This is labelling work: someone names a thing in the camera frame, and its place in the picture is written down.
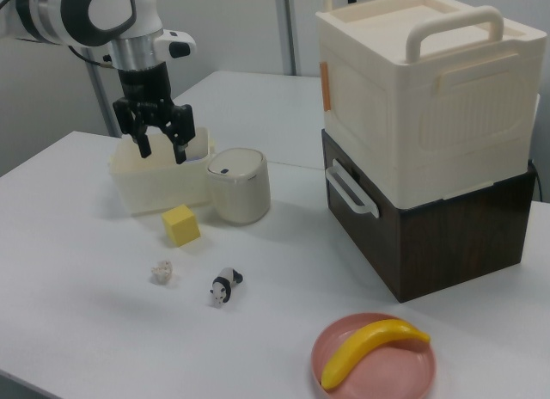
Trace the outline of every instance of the orange tab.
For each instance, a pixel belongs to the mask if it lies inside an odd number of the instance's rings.
[[[326,112],[331,110],[330,88],[328,86],[328,65],[326,62],[321,62],[319,66],[321,67],[321,89],[323,91],[323,109]]]

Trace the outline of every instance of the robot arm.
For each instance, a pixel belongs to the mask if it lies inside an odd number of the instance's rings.
[[[150,151],[147,126],[172,141],[177,163],[195,136],[190,106],[175,106],[166,62],[196,46],[188,34],[168,31],[156,0],[0,0],[0,37],[47,44],[93,47],[107,44],[124,97],[113,104],[120,130],[130,134],[141,156]]]

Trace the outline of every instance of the panda figurine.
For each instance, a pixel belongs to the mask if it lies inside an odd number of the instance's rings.
[[[210,293],[214,295],[214,305],[220,307],[231,298],[231,286],[242,282],[242,274],[231,267],[226,267],[212,282]]]

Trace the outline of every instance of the translucent plastic container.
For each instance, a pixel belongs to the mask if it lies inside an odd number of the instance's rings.
[[[130,214],[211,201],[206,169],[214,154],[214,143],[206,128],[198,127],[195,132],[186,148],[187,160],[179,165],[164,134],[148,136],[152,153],[145,159],[130,138],[119,142],[109,172]]]
[[[395,207],[527,171],[545,33],[454,0],[323,3],[326,131]]]

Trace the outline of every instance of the plastic banana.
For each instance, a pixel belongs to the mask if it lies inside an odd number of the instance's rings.
[[[324,390],[337,387],[357,363],[369,352],[390,341],[418,339],[430,342],[430,336],[400,319],[373,322],[347,338],[328,360],[321,374]]]

